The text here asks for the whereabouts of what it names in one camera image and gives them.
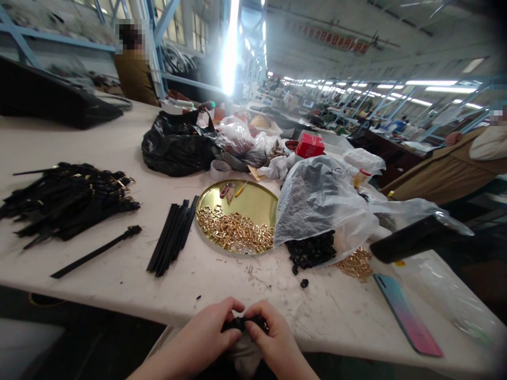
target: gold tray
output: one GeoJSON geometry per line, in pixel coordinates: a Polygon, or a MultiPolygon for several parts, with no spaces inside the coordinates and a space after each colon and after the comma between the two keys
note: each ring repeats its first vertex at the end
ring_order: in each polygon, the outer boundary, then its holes
{"type": "MultiPolygon", "coordinates": [[[[265,187],[257,184],[252,181],[245,181],[242,179],[228,179],[224,181],[217,182],[210,187],[208,187],[204,193],[202,193],[199,201],[197,202],[196,211],[196,222],[197,222],[197,211],[201,208],[205,208],[209,206],[211,209],[214,209],[216,205],[222,206],[222,211],[227,215],[230,213],[239,213],[242,216],[248,217],[252,219],[252,221],[257,225],[266,224],[268,227],[275,227],[275,219],[276,219],[276,207],[278,204],[278,197],[273,194],[271,191],[266,189],[265,187]],[[231,204],[227,204],[227,196],[223,199],[220,199],[220,192],[227,182],[232,182],[236,184],[234,189],[234,194],[238,192],[239,189],[247,183],[243,191],[238,197],[233,196],[231,204]]],[[[209,239],[213,244],[215,242],[210,238],[209,233],[201,232],[209,239]]]]}

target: bundle of black straps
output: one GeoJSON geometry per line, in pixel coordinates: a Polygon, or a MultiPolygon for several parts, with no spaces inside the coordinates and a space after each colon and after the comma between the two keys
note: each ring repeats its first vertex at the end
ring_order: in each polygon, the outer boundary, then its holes
{"type": "Polygon", "coordinates": [[[134,180],[124,172],[61,162],[49,169],[14,175],[33,173],[42,173],[42,177],[14,191],[0,207],[0,220],[8,217],[17,218],[15,222],[29,222],[15,232],[20,238],[36,236],[23,249],[53,236],[69,240],[112,215],[140,208],[127,196],[127,186],[134,180]]]}

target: smartphone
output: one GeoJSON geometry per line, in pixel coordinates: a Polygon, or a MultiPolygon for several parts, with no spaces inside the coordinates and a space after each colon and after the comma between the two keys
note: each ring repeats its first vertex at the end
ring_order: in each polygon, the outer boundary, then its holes
{"type": "Polygon", "coordinates": [[[443,357],[444,353],[409,304],[398,282],[392,277],[381,274],[374,274],[373,278],[384,294],[412,348],[423,355],[443,357]]]}

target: white table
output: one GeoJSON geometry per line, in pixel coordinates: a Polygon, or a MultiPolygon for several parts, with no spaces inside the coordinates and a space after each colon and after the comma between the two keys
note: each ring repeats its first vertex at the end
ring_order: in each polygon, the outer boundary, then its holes
{"type": "MultiPolygon", "coordinates": [[[[146,272],[171,203],[200,195],[213,183],[208,173],[169,178],[143,163],[140,144],[159,109],[135,103],[134,109],[103,126],[86,131],[29,118],[0,118],[0,196],[26,186],[38,175],[14,172],[48,168],[60,162],[91,163],[123,170],[137,180],[132,196],[138,212],[115,216],[68,242],[51,240],[25,252],[28,239],[18,239],[10,220],[0,223],[0,284],[115,310],[180,326],[206,305],[234,296],[250,305],[268,299],[289,321],[302,350],[385,360],[440,371],[489,374],[491,354],[443,317],[434,295],[417,276],[400,278],[389,265],[372,261],[375,272],[396,277],[415,310],[442,348],[445,358],[417,354],[403,335],[378,286],[344,275],[338,268],[307,270],[297,277],[284,247],[262,256],[233,258],[212,246],[192,226],[185,249],[165,276],[146,272]],[[129,225],[140,235],[60,280],[54,273],[120,235],[129,225]],[[309,286],[302,289],[302,278],[309,286]]],[[[247,178],[236,173],[235,177],[247,178]]],[[[279,194],[279,182],[261,183],[279,194]]],[[[427,253],[449,271],[433,253],[427,253]]],[[[499,324],[499,330],[505,327],[499,324]]]]}

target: black plastic bag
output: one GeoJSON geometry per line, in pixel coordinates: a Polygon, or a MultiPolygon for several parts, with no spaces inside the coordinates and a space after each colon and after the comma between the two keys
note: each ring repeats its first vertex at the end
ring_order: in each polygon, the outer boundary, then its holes
{"type": "Polygon", "coordinates": [[[196,125],[199,113],[171,115],[160,111],[141,144],[143,160],[151,170],[169,177],[209,170],[217,134],[211,117],[206,129],[196,125]]]}

